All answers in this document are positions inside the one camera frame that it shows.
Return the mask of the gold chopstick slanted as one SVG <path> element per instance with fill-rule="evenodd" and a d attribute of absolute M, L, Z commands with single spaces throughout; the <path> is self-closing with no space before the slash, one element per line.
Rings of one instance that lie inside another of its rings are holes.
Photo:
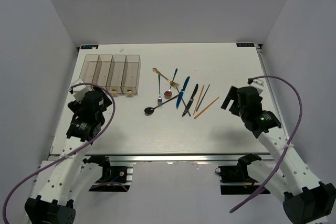
<path fill-rule="evenodd" d="M 210 104 L 208 104 L 201 112 L 199 112 L 196 116 L 194 116 L 194 119 L 197 119 L 201 114 L 203 114 L 211 105 L 213 105 L 220 97 L 217 97 L 214 99 Z"/>

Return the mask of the gold chopstick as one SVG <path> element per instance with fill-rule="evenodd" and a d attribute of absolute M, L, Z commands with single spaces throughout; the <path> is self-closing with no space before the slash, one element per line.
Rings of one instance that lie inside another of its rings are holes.
<path fill-rule="evenodd" d="M 197 103 L 196 103 L 196 106 L 195 106 L 193 115 L 195 115 L 195 112 L 196 112 L 197 107 L 198 107 L 198 105 L 199 105 L 199 102 L 200 102 L 200 99 L 201 99 L 201 96 L 202 96 L 202 93 L 203 93 L 204 88 L 205 88 L 205 86 L 203 85 L 203 86 L 202 86 L 202 89 L 201 89 L 201 91 L 200 91 L 200 93 L 199 93 L 199 96 L 198 96 L 198 99 L 197 99 Z"/>

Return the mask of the black knife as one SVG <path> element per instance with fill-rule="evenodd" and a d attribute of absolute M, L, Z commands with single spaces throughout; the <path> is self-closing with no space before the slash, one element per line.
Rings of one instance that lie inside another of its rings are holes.
<path fill-rule="evenodd" d="M 184 110 L 184 112 L 183 112 L 183 114 L 182 114 L 182 117 L 184 117 L 185 114 L 189 113 L 189 109 L 190 109 L 190 107 L 191 107 L 191 105 L 192 105 L 192 103 L 193 103 L 193 101 L 194 101 L 194 97 L 195 97 L 197 91 L 198 91 L 198 84 L 195 85 L 195 88 L 194 88 L 194 90 L 193 90 L 193 93 L 192 93 L 192 95 L 191 95 L 191 97 L 190 97 L 190 99 L 189 99 L 188 104 L 187 104 L 186 107 L 185 107 L 185 110 Z"/>

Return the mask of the blue knife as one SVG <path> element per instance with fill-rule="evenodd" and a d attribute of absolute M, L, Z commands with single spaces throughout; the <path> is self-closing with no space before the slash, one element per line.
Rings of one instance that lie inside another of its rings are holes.
<path fill-rule="evenodd" d="M 181 103 L 181 100 L 182 100 L 182 98 L 183 98 L 183 94 L 184 94 L 184 92 L 185 92 L 185 89 L 186 89 L 186 87 L 187 87 L 187 85 L 188 85 L 189 80 L 190 80 L 190 76 L 188 76 L 188 77 L 185 79 L 184 84 L 183 84 L 183 87 L 182 87 L 182 89 L 181 89 L 180 92 L 179 92 L 178 99 L 177 99 L 177 102 L 176 102 L 176 108 L 177 108 L 177 109 L 178 109 L 178 107 L 179 107 L 179 105 L 180 105 L 180 103 Z"/>

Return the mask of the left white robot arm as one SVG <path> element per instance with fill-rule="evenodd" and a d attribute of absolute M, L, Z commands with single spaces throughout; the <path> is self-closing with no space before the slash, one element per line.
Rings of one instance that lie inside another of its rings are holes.
<path fill-rule="evenodd" d="M 35 198 L 28 198 L 25 211 L 31 223 L 73 223 L 75 202 L 88 192 L 96 181 L 110 178 L 111 168 L 107 157 L 85 155 L 92 140 L 107 129 L 103 113 L 114 104 L 112 95 L 98 88 L 87 91 L 79 101 L 68 108 L 73 112 L 62 154 L 53 164 L 47 182 Z"/>

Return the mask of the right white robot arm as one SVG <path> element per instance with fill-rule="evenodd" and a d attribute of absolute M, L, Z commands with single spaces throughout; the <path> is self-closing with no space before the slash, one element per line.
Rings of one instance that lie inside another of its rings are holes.
<path fill-rule="evenodd" d="M 335 203 L 335 187 L 323 183 L 287 142 L 280 121 L 263 110 L 262 97 L 253 86 L 232 86 L 221 106 L 241 118 L 247 130 L 268 150 L 276 164 L 268 165 L 257 154 L 238 160 L 237 175 L 247 182 L 259 182 L 282 204 L 292 223 L 309 223 L 326 217 Z"/>

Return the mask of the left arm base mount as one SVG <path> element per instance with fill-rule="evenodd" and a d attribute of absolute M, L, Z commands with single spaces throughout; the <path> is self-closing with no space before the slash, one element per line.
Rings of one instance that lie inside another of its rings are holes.
<path fill-rule="evenodd" d="M 112 166 L 107 156 L 94 155 L 84 158 L 83 163 L 95 163 L 101 167 L 101 177 L 90 187 L 89 191 L 127 192 L 130 185 L 127 166 Z"/>

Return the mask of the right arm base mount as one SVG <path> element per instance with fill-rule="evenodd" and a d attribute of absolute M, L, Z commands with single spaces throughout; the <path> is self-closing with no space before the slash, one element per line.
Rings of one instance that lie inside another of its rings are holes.
<path fill-rule="evenodd" d="M 220 177 L 221 195 L 251 195 L 259 185 L 258 181 L 248 176 L 247 166 L 254 161 L 261 161 L 257 154 L 247 154 L 238 159 L 236 165 L 224 165 L 215 169 Z"/>

